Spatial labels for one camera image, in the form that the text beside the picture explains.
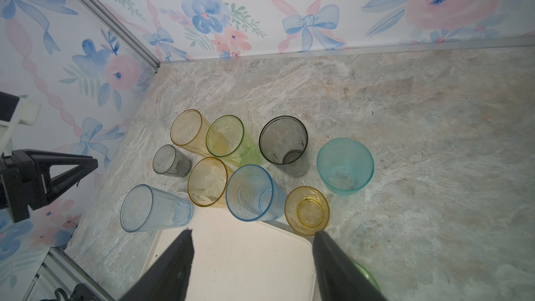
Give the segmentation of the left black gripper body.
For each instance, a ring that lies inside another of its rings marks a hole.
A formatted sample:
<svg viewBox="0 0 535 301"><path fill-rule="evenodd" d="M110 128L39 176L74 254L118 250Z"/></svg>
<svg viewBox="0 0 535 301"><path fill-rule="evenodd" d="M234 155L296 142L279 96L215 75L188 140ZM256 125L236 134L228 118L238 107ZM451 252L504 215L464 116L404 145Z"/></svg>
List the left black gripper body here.
<svg viewBox="0 0 535 301"><path fill-rule="evenodd" d="M30 210L50 204L45 182L44 150L14 150L1 157L1 208L12 222L30 218Z"/></svg>

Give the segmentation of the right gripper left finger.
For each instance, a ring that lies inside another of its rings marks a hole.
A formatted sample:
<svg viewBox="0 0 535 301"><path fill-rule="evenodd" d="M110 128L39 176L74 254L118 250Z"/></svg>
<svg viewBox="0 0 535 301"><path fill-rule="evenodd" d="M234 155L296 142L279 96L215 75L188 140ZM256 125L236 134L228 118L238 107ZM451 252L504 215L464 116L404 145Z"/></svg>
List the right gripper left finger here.
<svg viewBox="0 0 535 301"><path fill-rule="evenodd" d="M182 231L122 300L185 300L194 260L192 230Z"/></svg>

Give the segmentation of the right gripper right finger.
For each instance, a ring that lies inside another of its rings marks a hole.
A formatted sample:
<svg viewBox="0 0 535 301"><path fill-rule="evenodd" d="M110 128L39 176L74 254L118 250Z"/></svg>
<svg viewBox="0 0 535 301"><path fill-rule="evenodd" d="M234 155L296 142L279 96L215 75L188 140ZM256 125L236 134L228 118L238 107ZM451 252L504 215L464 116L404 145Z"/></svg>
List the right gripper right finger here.
<svg viewBox="0 0 535 301"><path fill-rule="evenodd" d="M312 253L322 300L385 299L326 232L315 234Z"/></svg>

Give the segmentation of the light blue plastic cup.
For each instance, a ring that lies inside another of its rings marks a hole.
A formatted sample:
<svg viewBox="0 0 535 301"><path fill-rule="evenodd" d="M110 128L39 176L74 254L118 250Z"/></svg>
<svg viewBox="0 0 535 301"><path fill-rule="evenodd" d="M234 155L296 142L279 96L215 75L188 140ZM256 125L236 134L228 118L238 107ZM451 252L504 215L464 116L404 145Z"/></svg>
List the light blue plastic cup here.
<svg viewBox="0 0 535 301"><path fill-rule="evenodd" d="M126 195L119 219L124 231L136 233L184 227L193 214L188 199L140 184Z"/></svg>

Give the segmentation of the tall yellow plastic cup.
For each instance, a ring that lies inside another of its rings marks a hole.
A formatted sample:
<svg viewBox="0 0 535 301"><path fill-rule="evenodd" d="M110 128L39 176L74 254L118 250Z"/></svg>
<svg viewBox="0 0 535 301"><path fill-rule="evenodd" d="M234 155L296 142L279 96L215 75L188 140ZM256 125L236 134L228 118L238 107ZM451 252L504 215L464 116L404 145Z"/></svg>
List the tall yellow plastic cup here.
<svg viewBox="0 0 535 301"><path fill-rule="evenodd" d="M233 173L219 158L202 159L189 175L189 198L202 208L227 208L226 189Z"/></svg>

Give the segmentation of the tall orange plastic cup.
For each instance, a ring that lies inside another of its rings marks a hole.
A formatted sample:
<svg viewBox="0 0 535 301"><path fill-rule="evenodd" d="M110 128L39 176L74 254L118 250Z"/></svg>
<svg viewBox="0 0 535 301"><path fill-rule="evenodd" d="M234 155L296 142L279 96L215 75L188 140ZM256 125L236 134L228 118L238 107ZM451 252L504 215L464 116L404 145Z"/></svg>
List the tall orange plastic cup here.
<svg viewBox="0 0 535 301"><path fill-rule="evenodd" d="M199 156L210 157L206 136L211 123L195 109L179 114L171 125L170 138L176 146Z"/></svg>

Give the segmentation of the tall green plastic cup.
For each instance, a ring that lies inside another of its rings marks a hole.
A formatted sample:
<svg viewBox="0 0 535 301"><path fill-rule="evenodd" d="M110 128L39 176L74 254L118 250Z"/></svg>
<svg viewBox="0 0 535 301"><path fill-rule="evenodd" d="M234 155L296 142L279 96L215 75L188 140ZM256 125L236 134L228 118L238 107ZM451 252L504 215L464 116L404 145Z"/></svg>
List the tall green plastic cup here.
<svg viewBox="0 0 535 301"><path fill-rule="evenodd" d="M234 169L261 164L261 155L244 123L234 115L218 118L206 135L208 152Z"/></svg>

